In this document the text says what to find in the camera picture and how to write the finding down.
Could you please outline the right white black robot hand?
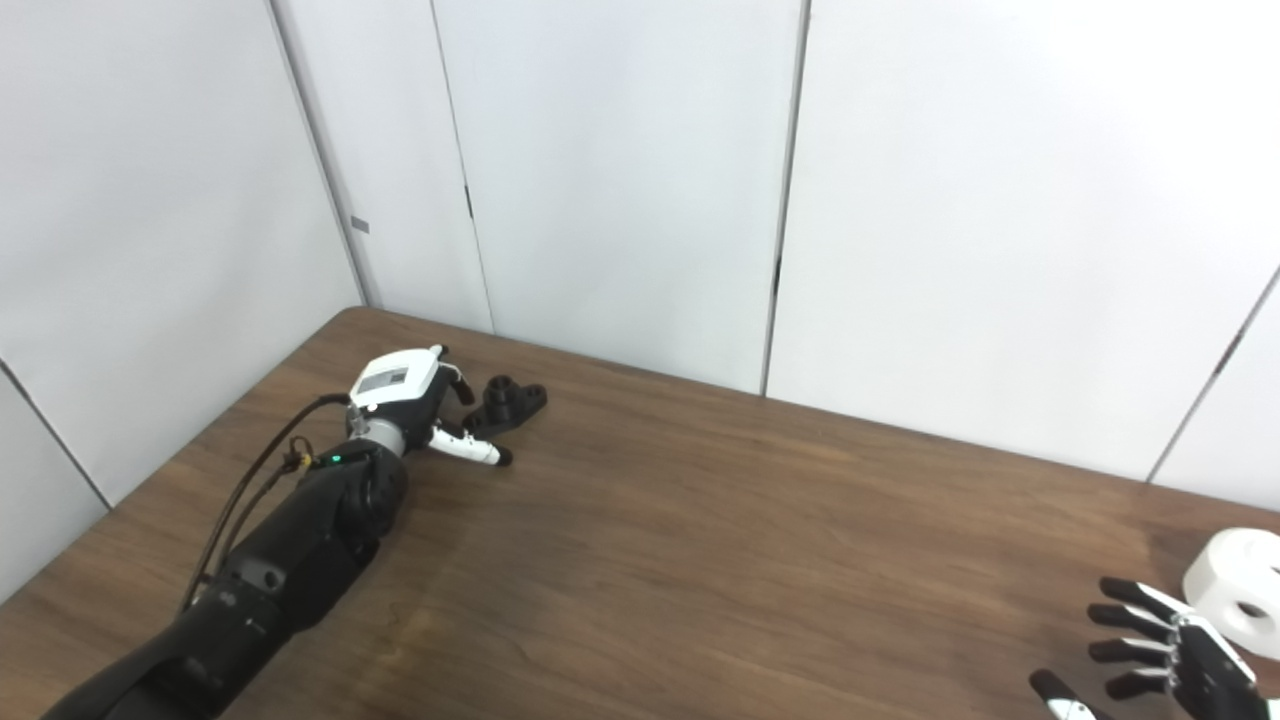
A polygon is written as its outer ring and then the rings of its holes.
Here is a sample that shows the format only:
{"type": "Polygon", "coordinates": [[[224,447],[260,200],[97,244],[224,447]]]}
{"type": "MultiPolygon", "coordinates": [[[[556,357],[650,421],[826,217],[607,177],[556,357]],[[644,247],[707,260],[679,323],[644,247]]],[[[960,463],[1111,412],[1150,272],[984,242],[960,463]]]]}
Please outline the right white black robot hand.
{"type": "Polygon", "coordinates": [[[1277,698],[1260,689],[1254,670],[1190,605],[1142,582],[1102,577],[1103,603],[1085,614],[1126,635],[1088,647],[1100,665],[1125,665],[1103,684],[1112,701],[1170,698],[1189,719],[1276,719],[1277,698]]]}

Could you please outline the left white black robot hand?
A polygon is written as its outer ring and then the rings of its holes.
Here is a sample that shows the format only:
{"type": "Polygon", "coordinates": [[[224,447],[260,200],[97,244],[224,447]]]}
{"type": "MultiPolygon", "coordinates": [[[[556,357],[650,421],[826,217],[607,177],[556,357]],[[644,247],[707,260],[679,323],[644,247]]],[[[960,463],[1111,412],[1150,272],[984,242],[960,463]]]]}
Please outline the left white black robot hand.
{"type": "Polygon", "coordinates": [[[449,393],[466,407],[476,402],[465,374],[444,360],[447,354],[444,345],[433,345],[371,360],[348,393],[348,438],[371,442],[398,459],[429,448],[481,465],[511,465],[511,451],[442,418],[449,393]]]}

